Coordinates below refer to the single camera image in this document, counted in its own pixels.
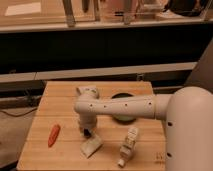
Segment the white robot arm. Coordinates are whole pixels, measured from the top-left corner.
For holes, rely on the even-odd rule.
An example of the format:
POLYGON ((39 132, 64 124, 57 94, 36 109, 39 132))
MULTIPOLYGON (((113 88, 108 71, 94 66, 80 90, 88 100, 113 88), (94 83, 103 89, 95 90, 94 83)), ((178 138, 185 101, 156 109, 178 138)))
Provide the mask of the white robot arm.
POLYGON ((166 171, 213 171, 213 93, 184 87, 173 94, 101 99, 81 87, 74 110, 79 125, 91 130, 99 115, 133 116, 166 122, 166 171))

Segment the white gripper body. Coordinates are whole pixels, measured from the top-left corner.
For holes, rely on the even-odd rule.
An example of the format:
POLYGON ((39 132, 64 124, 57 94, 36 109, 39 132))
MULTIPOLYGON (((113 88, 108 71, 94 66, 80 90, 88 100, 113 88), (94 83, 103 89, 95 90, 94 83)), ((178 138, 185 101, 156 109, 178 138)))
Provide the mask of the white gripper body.
POLYGON ((82 134, 84 129, 88 129, 92 134, 97 126, 97 117, 95 115, 80 115, 78 123, 82 134))

